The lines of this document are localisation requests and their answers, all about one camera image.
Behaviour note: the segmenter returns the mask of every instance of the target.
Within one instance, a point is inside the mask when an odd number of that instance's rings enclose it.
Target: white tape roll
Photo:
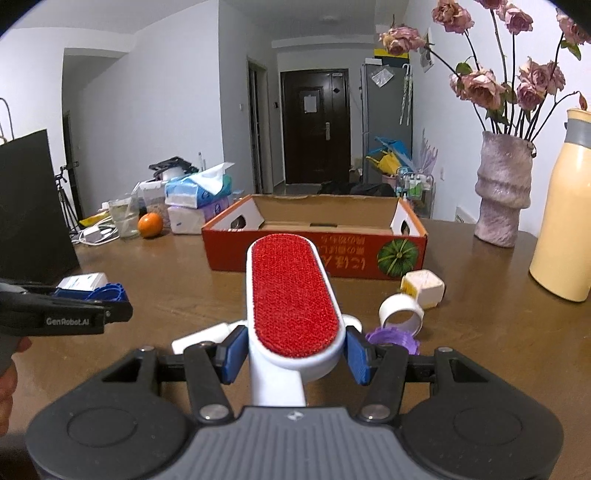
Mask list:
[[[388,319],[398,312],[409,312],[411,317],[400,324],[392,324],[388,322]],[[425,312],[417,301],[409,295],[397,294],[386,299],[382,306],[379,308],[379,323],[383,327],[388,323],[394,325],[396,328],[408,332],[415,336],[421,331],[423,327],[423,316]]]

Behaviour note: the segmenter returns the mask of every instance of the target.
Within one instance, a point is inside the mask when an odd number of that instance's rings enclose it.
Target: pumpkin picture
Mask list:
[[[378,253],[378,268],[392,278],[401,278],[412,271],[418,260],[418,247],[410,240],[393,240]]]

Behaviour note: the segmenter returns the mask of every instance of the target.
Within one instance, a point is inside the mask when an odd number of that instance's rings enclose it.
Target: refrigerator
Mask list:
[[[374,77],[383,69],[387,69],[394,77],[385,85],[378,86]],[[361,68],[362,104],[363,104],[363,182],[382,183],[382,175],[373,168],[365,157],[376,148],[382,146],[376,137],[400,140],[407,150],[413,148],[413,113],[411,109],[410,122],[407,125],[407,109],[405,106],[404,119],[400,125],[402,114],[402,99],[404,97],[403,68],[363,65]]]

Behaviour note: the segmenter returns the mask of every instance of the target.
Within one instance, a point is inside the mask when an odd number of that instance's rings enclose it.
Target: white paper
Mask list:
[[[318,111],[318,103],[314,95],[304,97],[304,113],[316,113]]]
[[[185,180],[190,180],[199,185],[202,189],[207,190],[212,195],[217,195],[222,191],[223,188],[223,175],[226,170],[229,169],[234,163],[222,163],[212,167],[206,171],[194,173],[189,175]]]
[[[380,70],[377,74],[375,74],[371,79],[378,87],[383,87],[386,85],[390,80],[394,78],[394,74],[389,71],[387,68]]]

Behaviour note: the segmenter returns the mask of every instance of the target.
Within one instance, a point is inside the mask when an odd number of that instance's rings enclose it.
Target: metal screw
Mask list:
[[[361,416],[368,420],[384,420],[390,416],[390,409],[386,405],[366,405],[361,409]]]
[[[230,413],[230,410],[228,410],[228,407],[226,407],[224,405],[220,405],[219,403],[205,405],[201,410],[199,410],[199,414],[205,420],[225,419],[229,413]]]

